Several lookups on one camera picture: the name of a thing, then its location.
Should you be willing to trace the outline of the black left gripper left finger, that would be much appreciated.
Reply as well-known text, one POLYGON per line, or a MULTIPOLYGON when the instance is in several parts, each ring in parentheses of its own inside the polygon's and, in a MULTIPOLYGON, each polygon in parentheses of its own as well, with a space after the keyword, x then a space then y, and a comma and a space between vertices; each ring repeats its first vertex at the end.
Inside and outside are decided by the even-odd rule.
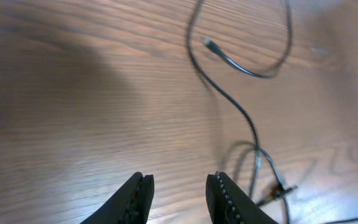
POLYGON ((154 177, 134 173, 81 224, 146 224, 154 198, 154 177))

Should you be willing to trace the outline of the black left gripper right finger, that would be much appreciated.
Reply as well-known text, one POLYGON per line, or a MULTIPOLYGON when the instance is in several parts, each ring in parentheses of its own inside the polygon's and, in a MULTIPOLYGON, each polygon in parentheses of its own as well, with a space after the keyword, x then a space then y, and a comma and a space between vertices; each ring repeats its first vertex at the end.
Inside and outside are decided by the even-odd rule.
POLYGON ((207 176, 206 203, 213 224, 277 224, 224 172, 207 176))

